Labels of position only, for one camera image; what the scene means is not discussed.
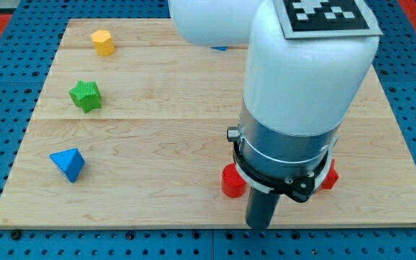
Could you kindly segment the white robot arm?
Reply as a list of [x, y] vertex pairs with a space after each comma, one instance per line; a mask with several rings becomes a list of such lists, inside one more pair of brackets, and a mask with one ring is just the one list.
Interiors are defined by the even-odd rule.
[[265, 194], [308, 200], [377, 51], [381, 30], [369, 6], [173, 0], [168, 8], [191, 44], [248, 46], [243, 110], [229, 131], [237, 168]]

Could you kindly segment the blue block behind arm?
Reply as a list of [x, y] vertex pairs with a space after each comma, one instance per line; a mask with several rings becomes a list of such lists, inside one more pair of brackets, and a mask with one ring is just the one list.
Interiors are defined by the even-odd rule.
[[218, 46], [218, 47], [211, 47], [211, 49], [215, 49], [218, 51], [226, 51], [228, 49], [227, 46]]

